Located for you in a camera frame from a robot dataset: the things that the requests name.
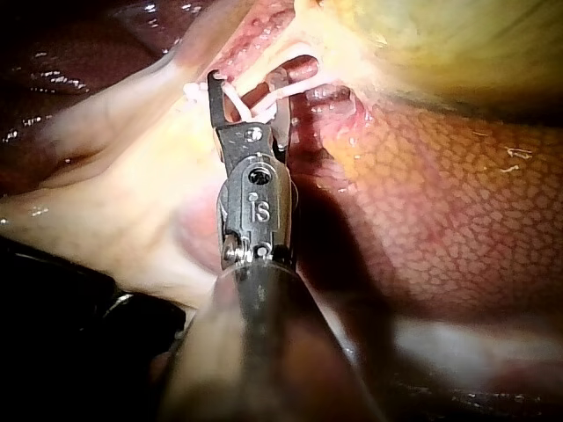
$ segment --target clip applier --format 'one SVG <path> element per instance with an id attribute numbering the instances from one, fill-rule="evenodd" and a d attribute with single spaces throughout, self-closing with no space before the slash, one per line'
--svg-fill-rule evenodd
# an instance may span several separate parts
<path id="1" fill-rule="evenodd" d="M 295 272 L 289 103 L 269 123 L 229 123 L 222 85 L 208 75 L 227 171 L 217 201 L 223 272 L 171 359 L 159 420 L 385 420 Z"/>
<path id="2" fill-rule="evenodd" d="M 208 94 L 211 125 L 227 172 L 217 202 L 222 269 L 254 259 L 295 269 L 291 223 L 297 190 L 285 165 L 289 101 L 278 100 L 276 115 L 269 123 L 229 123 L 223 80 L 216 72 L 208 75 Z"/>

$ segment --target metal jaw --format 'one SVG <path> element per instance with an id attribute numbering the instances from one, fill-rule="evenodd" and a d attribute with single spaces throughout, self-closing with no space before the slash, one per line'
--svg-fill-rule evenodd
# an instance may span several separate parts
<path id="1" fill-rule="evenodd" d="M 263 259 L 295 268 L 291 223 L 297 195 L 285 165 L 289 102 L 278 102 L 276 117 L 267 124 L 230 123 L 223 80 L 216 71 L 208 74 L 208 94 L 211 125 L 227 171 L 217 200 L 221 266 Z"/>

